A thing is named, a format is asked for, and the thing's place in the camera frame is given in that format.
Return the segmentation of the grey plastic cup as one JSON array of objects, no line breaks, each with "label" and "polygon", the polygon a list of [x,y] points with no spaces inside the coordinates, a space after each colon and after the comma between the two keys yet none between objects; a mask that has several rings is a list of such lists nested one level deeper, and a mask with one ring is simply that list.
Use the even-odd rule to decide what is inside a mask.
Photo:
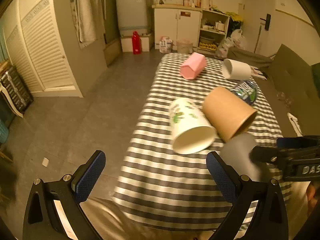
[{"label": "grey plastic cup", "polygon": [[265,163],[251,160],[251,152],[257,146],[250,133],[242,133],[233,137],[221,148],[219,156],[232,166],[239,175],[247,175],[253,181],[268,182],[272,174]]}]

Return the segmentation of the hanging white towel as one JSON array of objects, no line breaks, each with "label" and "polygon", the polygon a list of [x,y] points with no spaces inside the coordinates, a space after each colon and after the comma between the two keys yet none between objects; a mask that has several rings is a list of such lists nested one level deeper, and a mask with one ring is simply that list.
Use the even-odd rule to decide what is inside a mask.
[{"label": "hanging white towel", "polygon": [[73,20],[78,40],[83,47],[104,33],[101,0],[73,0]]}]

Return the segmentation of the olive green sofa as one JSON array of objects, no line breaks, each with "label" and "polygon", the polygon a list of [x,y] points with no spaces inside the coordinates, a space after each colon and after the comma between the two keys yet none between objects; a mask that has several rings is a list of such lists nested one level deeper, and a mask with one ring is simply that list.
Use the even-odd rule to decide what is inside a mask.
[{"label": "olive green sofa", "polygon": [[270,104],[284,137],[296,137],[288,113],[298,119],[302,135],[319,135],[319,85],[312,67],[285,45],[274,58],[232,47],[227,57],[257,67],[266,80],[254,80]]}]

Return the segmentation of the magazine on sofa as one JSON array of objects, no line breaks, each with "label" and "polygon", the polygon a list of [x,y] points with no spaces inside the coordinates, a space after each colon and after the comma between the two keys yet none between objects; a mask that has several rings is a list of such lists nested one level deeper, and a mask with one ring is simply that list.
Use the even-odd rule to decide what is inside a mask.
[{"label": "magazine on sofa", "polygon": [[267,80],[267,77],[264,75],[264,73],[259,70],[259,68],[253,66],[251,66],[251,76],[262,80]]}]

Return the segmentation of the brown paper cup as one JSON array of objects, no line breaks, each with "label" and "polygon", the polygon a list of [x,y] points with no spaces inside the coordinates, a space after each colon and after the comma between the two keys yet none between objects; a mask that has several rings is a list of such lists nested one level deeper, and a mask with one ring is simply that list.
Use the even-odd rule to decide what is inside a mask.
[{"label": "brown paper cup", "polygon": [[257,116],[256,109],[224,87],[206,96],[202,111],[224,142],[245,132]]}]

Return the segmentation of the plain white cup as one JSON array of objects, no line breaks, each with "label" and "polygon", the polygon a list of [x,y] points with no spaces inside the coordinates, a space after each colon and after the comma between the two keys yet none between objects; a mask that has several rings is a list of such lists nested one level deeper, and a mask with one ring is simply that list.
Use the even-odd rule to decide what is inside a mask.
[{"label": "plain white cup", "polygon": [[243,62],[224,59],[221,72],[227,80],[249,80],[251,78],[251,67]]}]

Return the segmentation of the open white shelf unit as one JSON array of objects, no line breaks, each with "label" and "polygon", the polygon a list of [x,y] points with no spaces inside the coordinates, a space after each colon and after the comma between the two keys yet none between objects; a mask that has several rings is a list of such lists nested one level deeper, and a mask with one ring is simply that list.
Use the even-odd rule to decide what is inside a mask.
[{"label": "open white shelf unit", "polygon": [[197,51],[214,55],[227,37],[230,16],[213,10],[202,9]]}]

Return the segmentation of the white paper sheet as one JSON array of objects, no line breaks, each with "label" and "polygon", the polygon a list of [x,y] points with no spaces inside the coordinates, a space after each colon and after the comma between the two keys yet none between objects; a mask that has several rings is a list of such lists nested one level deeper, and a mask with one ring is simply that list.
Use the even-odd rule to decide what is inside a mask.
[{"label": "white paper sheet", "polygon": [[292,125],[292,127],[293,127],[293,129],[294,129],[294,131],[296,133],[296,135],[298,137],[302,137],[303,133],[302,133],[302,130],[300,129],[300,125],[298,123],[298,119],[294,115],[292,115],[291,113],[287,113],[287,116],[288,116],[288,119],[289,119],[289,121],[290,121],[290,123],[291,123],[291,125]]}]

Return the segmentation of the white washing machine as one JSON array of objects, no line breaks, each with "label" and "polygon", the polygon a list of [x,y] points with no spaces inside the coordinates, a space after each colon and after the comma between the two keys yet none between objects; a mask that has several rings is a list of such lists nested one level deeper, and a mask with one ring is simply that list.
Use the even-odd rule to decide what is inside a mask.
[{"label": "white washing machine", "polygon": [[116,0],[116,7],[120,36],[151,33],[151,0]]}]

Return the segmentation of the white plastic bag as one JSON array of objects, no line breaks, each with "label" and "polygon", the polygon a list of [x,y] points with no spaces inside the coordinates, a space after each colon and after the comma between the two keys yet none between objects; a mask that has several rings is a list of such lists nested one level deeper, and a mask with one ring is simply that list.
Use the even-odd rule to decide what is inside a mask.
[{"label": "white plastic bag", "polygon": [[242,29],[236,29],[231,33],[230,37],[224,38],[220,42],[215,52],[215,57],[218,59],[225,59],[230,48],[235,47],[245,49],[246,43],[246,39],[242,35]]}]

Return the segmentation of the small round trash bin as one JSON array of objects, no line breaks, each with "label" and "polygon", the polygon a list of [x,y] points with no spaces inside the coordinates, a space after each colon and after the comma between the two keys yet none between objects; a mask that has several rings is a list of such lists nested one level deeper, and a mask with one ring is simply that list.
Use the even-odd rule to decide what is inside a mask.
[{"label": "small round trash bin", "polygon": [[177,52],[181,54],[191,54],[193,52],[193,43],[189,40],[177,40]]}]

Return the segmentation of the silver ribbed suitcase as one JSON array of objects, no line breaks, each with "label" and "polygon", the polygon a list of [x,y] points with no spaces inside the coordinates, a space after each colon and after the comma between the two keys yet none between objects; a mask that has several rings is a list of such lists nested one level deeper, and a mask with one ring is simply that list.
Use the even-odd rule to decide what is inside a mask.
[{"label": "silver ribbed suitcase", "polygon": [[4,94],[13,112],[23,118],[25,110],[33,102],[33,97],[13,66],[7,68],[1,75],[1,93]]}]

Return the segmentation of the blue laundry basket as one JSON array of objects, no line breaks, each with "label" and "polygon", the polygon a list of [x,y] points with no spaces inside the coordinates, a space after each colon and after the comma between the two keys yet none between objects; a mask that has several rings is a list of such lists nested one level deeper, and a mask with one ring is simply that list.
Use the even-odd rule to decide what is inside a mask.
[{"label": "blue laundry basket", "polygon": [[0,143],[4,144],[9,137],[9,130],[6,127],[5,123],[0,120]]}]

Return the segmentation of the white louvered wardrobe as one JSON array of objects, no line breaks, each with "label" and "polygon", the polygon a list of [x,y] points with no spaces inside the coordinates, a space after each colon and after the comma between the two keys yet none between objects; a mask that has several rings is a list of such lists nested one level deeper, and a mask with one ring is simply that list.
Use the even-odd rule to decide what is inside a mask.
[{"label": "white louvered wardrobe", "polygon": [[5,51],[35,97],[83,97],[107,68],[104,33],[83,47],[73,0],[6,0],[1,15]]}]

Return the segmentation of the white printed bag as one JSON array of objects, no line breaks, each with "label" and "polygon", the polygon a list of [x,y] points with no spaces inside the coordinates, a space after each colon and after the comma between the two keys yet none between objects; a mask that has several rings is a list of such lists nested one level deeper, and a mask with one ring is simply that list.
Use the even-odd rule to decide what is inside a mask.
[{"label": "white printed bag", "polygon": [[172,39],[170,39],[170,37],[161,37],[159,41],[159,51],[162,54],[170,53],[172,51]]}]

